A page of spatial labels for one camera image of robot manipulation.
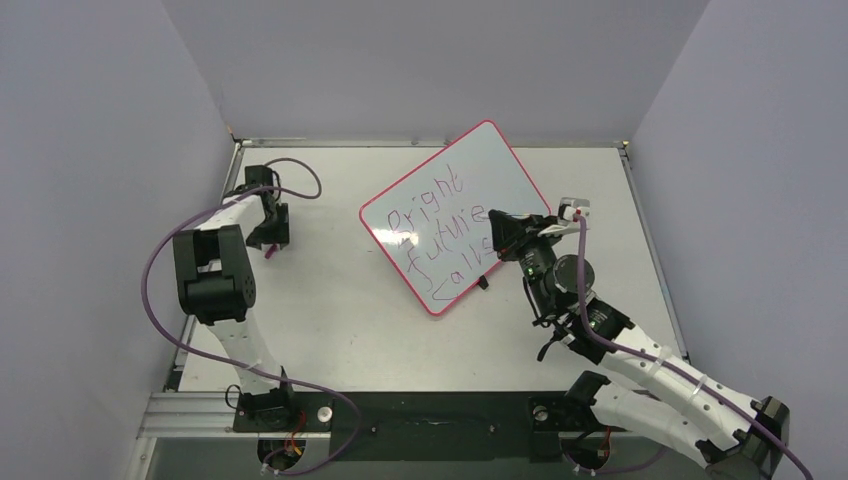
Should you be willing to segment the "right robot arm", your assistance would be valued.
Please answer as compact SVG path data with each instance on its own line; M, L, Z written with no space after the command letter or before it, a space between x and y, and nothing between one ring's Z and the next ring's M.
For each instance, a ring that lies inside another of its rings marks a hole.
M642 388L637 393L586 371L566 392L564 413L637 433L686 456L713 479L770 479L788 458L789 409L778 399L739 393L652 339L593 291L585 258L588 222L580 207L557 216L488 213L499 260L516 262L534 325L551 344Z

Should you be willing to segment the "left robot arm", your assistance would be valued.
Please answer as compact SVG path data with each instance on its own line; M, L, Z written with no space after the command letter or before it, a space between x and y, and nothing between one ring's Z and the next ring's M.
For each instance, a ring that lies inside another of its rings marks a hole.
M208 328L236 364L238 416L285 430L297 420L299 405L259 332L248 255L251 249L276 251L290 241L288 206L272 191L278 184L271 168L248 167L244 184L228 195L233 205L176 234L172 248L181 308Z

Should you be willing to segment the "pink-framed whiteboard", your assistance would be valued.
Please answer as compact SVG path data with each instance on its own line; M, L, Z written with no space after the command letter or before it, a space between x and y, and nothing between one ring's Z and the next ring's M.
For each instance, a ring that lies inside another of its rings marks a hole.
M359 220L425 311L439 316L499 263L492 209L551 211L499 127L484 120L365 202Z

